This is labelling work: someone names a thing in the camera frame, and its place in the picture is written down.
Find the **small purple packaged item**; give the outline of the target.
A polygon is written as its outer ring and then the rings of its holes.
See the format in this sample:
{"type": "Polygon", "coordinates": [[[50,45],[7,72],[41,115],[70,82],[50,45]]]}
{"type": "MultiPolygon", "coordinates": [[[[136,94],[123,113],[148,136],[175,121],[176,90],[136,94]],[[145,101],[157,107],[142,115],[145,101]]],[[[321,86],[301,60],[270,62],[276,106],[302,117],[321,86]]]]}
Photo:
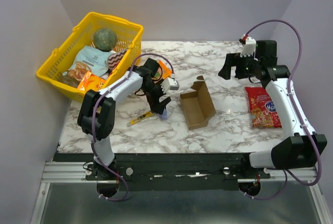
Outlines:
{"type": "Polygon", "coordinates": [[[166,108],[163,110],[162,114],[159,115],[161,120],[167,120],[169,116],[170,114],[166,108]]]}

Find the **yellow utility knife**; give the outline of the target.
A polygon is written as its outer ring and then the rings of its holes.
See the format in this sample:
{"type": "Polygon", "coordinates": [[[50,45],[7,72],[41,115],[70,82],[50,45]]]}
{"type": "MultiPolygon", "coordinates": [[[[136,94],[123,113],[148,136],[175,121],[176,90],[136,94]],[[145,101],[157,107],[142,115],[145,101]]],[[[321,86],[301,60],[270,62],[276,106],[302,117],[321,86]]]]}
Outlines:
{"type": "Polygon", "coordinates": [[[140,121],[146,119],[146,118],[149,118],[149,117],[153,117],[155,115],[155,113],[153,113],[152,111],[147,111],[143,114],[141,114],[140,116],[130,120],[128,123],[127,123],[127,126],[130,127],[130,126],[133,126],[137,123],[139,123],[140,121]]]}

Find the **brown cardboard express box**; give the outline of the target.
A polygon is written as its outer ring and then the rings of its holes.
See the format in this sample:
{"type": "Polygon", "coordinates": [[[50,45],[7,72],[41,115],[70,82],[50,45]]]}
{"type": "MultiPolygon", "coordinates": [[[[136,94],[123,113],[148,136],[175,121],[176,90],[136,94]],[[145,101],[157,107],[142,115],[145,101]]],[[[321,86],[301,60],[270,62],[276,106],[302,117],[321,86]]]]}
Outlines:
{"type": "Polygon", "coordinates": [[[203,76],[197,77],[191,89],[180,95],[180,103],[188,129],[195,130],[206,127],[216,110],[203,76]]]}

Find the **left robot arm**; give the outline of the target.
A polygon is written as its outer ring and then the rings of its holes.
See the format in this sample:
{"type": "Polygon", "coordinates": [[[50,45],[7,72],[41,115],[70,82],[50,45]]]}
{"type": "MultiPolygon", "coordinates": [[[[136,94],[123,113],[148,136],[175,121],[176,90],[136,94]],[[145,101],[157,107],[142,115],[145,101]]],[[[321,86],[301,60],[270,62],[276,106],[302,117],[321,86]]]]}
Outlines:
{"type": "Polygon", "coordinates": [[[85,93],[78,116],[78,125],[89,137],[93,152],[94,168],[91,173],[99,174],[109,180],[116,175],[112,162],[110,137],[116,117],[116,106],[130,94],[143,91],[152,113],[163,116],[170,97],[161,100],[170,90],[178,90],[179,83],[175,74],[155,80],[160,68],[159,63],[148,58],[142,66],[132,65],[125,74],[113,84],[100,91],[89,90],[85,93]]]}

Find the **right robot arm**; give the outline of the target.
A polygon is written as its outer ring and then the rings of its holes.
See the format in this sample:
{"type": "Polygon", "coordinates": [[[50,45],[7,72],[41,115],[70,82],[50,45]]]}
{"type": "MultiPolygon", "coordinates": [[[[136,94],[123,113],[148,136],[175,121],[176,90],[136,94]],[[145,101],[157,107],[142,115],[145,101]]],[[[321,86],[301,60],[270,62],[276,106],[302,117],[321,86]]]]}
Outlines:
{"type": "Polygon", "coordinates": [[[270,96],[283,129],[283,140],[269,151],[253,152],[249,160],[239,165],[240,174],[251,178],[259,168],[296,169],[319,164],[319,157],[327,145],[307,120],[291,81],[287,66],[277,64],[277,44],[272,40],[256,41],[244,36],[239,53],[226,55],[218,75],[229,80],[235,67],[235,78],[257,78],[270,96]]]}

